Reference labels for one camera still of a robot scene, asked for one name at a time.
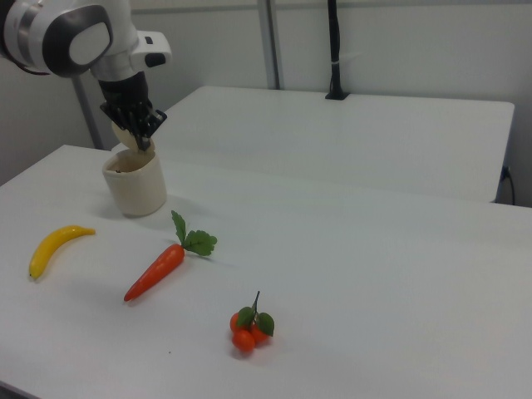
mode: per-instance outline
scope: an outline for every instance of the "cup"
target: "cup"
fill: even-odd
[[[102,169],[115,204],[126,216],[145,216],[166,202],[166,185],[155,152],[123,150]]]

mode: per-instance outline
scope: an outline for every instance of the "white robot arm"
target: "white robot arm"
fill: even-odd
[[[0,0],[0,56],[62,77],[91,70],[106,98],[101,109],[140,150],[166,119],[152,108],[144,71],[170,62],[170,45],[162,33],[135,29],[129,0]]]

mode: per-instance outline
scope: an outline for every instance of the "yellow banana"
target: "yellow banana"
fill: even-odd
[[[30,277],[37,280],[44,273],[52,255],[67,241],[81,237],[82,235],[93,235],[94,229],[87,229],[81,226],[65,226],[50,233],[37,247],[30,262]]]

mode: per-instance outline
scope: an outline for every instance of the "toy carrot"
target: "toy carrot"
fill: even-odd
[[[185,221],[172,210],[176,235],[180,239],[181,245],[172,244],[163,252],[157,260],[140,276],[135,284],[130,288],[124,297],[128,302],[138,298],[148,289],[156,285],[160,280],[177,268],[185,258],[185,250],[194,252],[201,256],[209,256],[218,242],[216,237],[208,235],[204,231],[190,231],[186,234]]]

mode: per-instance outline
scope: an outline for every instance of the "fake fruit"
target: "fake fruit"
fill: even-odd
[[[241,308],[229,322],[233,334],[233,345],[241,352],[251,352],[257,343],[266,342],[273,336],[273,318],[257,311],[260,291],[251,307]]]
[[[82,235],[93,235],[94,229],[70,225],[50,233],[37,247],[30,261],[30,277],[37,280],[44,273],[52,255],[64,243],[81,237]]]

